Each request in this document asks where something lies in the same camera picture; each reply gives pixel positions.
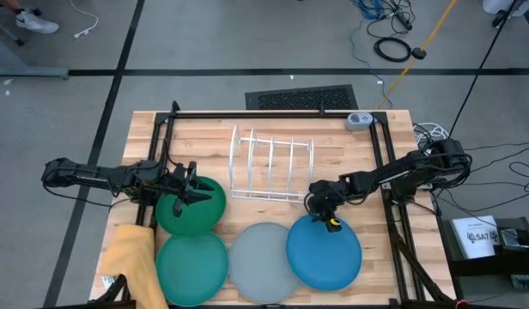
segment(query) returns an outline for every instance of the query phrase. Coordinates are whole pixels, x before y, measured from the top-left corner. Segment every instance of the wooden table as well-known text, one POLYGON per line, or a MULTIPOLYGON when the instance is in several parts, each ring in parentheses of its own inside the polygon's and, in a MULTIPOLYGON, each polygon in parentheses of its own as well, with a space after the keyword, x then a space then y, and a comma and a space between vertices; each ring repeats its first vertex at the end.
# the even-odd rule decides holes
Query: wooden table
MULTIPOLYGON (((131 122, 122 164, 132 164, 145 160, 148 151, 156 112, 135 112, 131 122)), ((389 126, 392 134, 396 157, 402 157, 416 149, 416 141, 408 111, 388 111, 389 126)), ((230 246, 236 236, 254 223, 274 221, 290 227, 306 212, 300 203, 270 201, 252 201, 231 198, 229 194, 228 155, 230 139, 235 125, 240 128, 241 136, 249 136, 255 128, 259 138, 275 137, 277 140, 308 141, 313 139, 315 149, 313 181, 318 179, 335 180, 339 174, 376 168, 371 137, 368 130, 349 132, 344 121, 335 118, 306 119, 176 119, 173 127, 173 142, 170 154, 174 161, 198 162, 198 175, 213 178, 227 192, 227 210, 215 228, 225 243, 230 246)), ((388 162, 384 143, 381 144, 383 161, 388 162)), ((266 179, 268 152, 256 152, 255 179, 266 179)), ((278 170, 283 163, 277 163, 278 170)), ((306 180, 295 177, 299 187, 306 180)), ((418 192, 416 200, 432 208, 429 194, 418 192)), ((426 209, 409 205, 411 231, 416 244, 419 262, 428 271, 442 291, 455 297, 452 278, 447 266, 446 255, 435 216, 426 209)), ((147 208, 145 224, 149 224, 151 208, 147 208)), ((301 288, 288 298, 286 304, 299 305, 365 305, 387 304, 389 298, 398 296, 396 275, 392 262, 391 246, 386 228, 385 210, 380 193, 375 192, 359 206, 345 205, 339 208, 338 216, 347 221, 356 232, 363 249, 363 263, 360 274, 346 289, 337 293, 322 293, 309 288, 301 288)), ((119 224, 133 224, 137 215, 137 205, 120 203, 110 211, 106 232, 100 251, 100 257, 112 239, 119 224)), ((158 228, 156 248, 159 248, 169 235, 158 228)), ((409 266, 404 261, 406 284, 410 297, 415 298, 409 266)), ((102 295, 106 289, 100 274, 95 274, 91 298, 102 295)), ((210 304, 250 304, 228 281, 210 304)))

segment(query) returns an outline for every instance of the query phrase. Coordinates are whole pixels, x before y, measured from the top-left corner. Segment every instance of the blue plate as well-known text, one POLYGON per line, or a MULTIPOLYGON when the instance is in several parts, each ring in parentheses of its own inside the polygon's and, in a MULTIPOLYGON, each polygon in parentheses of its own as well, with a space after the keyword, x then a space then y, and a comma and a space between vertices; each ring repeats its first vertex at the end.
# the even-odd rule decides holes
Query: blue plate
POLYGON ((337 291, 351 284, 362 266, 362 248, 344 221, 341 231, 327 232, 310 215, 299 219, 288 234, 287 255, 295 274, 310 288, 337 291))

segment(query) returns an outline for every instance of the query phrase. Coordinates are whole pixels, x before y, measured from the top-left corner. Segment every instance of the person's foot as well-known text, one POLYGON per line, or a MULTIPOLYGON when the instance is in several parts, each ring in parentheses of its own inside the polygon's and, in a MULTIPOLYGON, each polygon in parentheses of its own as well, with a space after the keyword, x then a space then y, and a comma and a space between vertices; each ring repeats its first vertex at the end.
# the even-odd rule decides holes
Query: person's foot
POLYGON ((29 9, 25 9, 16 15, 16 26, 43 34, 56 33, 59 29, 58 24, 40 19, 29 9))

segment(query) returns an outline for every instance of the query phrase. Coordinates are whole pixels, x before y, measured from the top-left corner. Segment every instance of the cable coil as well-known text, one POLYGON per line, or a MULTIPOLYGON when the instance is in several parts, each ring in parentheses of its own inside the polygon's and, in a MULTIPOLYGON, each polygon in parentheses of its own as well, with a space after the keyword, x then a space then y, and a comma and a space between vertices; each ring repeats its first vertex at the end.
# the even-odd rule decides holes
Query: cable coil
POLYGON ((374 51, 381 58, 383 58, 385 60, 388 60, 390 62, 394 62, 394 63, 402 63, 402 62, 408 60, 410 58, 410 56, 411 56, 411 47, 408 45, 408 43, 404 42, 401 39, 393 38, 393 37, 387 37, 387 38, 382 38, 382 39, 377 40, 377 42, 375 42, 375 44, 374 44, 374 51), (401 58, 395 58, 395 57, 391 57, 391 56, 388 56, 387 54, 385 54, 381 50, 381 44, 383 44, 385 42, 393 42, 393 43, 397 43, 397 44, 401 45, 406 50, 405 56, 403 56, 401 58))

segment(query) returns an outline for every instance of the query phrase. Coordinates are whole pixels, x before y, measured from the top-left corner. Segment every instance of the gray plate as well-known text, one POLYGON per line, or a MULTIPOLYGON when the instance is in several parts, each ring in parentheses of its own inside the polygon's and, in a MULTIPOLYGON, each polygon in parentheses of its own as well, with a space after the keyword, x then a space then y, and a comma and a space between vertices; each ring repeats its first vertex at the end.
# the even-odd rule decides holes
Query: gray plate
POLYGON ((286 256, 288 232, 276 223, 258 223, 246 228, 230 248, 230 279, 248 300, 275 304, 301 285, 286 256))

